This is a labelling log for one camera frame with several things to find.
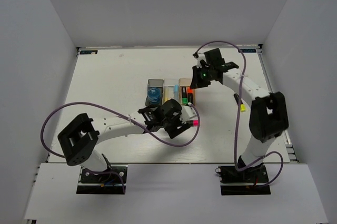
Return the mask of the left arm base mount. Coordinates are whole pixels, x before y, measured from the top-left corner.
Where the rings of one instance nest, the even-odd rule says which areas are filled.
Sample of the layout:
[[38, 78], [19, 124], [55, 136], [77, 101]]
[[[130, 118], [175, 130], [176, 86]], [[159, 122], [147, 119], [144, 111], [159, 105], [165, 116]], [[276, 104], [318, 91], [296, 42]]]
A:
[[81, 170], [76, 193], [78, 195], [123, 195], [126, 189], [127, 165], [112, 166], [116, 174], [94, 175]]

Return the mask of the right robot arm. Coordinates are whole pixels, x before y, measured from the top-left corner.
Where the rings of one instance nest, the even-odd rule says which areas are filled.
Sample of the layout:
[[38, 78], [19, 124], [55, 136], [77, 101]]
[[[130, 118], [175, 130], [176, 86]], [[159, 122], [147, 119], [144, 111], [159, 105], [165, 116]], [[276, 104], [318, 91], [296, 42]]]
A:
[[207, 87], [218, 81], [239, 95], [239, 100], [250, 107], [249, 129], [251, 137], [245, 151], [238, 156], [239, 123], [241, 111], [238, 108], [234, 131], [234, 167], [244, 181], [252, 180], [256, 166], [272, 155], [271, 144], [289, 127], [285, 97], [281, 92], [271, 93], [250, 80], [245, 70], [229, 62], [220, 66], [200, 65], [192, 67], [191, 89]]

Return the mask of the green capped black highlighter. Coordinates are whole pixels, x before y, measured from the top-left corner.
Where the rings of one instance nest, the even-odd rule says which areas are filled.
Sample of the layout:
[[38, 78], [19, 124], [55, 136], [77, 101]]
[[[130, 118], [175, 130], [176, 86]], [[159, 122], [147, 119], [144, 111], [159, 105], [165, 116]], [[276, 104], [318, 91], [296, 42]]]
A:
[[188, 104], [187, 89], [184, 86], [181, 87], [181, 97], [182, 97], [182, 104], [187, 105]]

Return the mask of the blue tape roll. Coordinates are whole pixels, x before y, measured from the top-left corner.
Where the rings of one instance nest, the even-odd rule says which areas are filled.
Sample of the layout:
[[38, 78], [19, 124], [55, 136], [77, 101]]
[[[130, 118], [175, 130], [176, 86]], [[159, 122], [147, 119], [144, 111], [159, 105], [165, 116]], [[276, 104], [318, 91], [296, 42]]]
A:
[[147, 91], [147, 100], [149, 104], [158, 105], [161, 103], [162, 92], [158, 87], [150, 87]]

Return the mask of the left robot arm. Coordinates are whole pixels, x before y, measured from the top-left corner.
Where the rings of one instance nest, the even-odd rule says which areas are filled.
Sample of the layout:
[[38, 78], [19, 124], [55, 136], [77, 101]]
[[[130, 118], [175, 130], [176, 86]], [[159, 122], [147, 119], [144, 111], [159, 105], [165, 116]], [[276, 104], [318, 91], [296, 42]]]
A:
[[173, 139], [190, 128], [196, 117], [191, 106], [183, 106], [175, 99], [162, 105], [149, 105], [127, 116], [115, 113], [113, 117], [90, 118], [77, 115], [57, 136], [66, 163], [82, 166], [93, 172], [99, 181], [107, 181], [111, 168], [103, 154], [95, 150], [100, 143], [128, 135], [142, 135], [164, 129]]

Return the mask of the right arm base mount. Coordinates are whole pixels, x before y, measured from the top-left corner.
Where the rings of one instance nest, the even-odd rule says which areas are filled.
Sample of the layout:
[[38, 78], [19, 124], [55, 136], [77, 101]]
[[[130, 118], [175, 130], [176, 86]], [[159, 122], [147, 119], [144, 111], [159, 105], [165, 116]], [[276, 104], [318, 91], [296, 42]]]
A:
[[245, 171], [237, 171], [234, 166], [219, 166], [215, 169], [220, 178], [222, 196], [270, 195], [266, 167], [259, 165]]

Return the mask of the orange capped black highlighter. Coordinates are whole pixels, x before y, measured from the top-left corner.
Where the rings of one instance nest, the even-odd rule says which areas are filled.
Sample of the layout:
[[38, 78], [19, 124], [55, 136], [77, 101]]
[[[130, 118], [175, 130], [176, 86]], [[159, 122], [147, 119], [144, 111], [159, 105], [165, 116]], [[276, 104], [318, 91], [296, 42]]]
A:
[[187, 100], [189, 103], [194, 104], [194, 94], [189, 87], [187, 88]]

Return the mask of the pink capped black highlighter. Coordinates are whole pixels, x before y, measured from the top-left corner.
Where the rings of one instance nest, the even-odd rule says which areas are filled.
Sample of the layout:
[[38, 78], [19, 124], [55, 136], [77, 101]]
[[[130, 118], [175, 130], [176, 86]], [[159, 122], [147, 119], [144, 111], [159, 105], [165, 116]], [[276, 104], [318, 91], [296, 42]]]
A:
[[199, 125], [198, 120], [188, 120], [188, 121], [186, 121], [186, 123], [191, 127], [197, 127]]

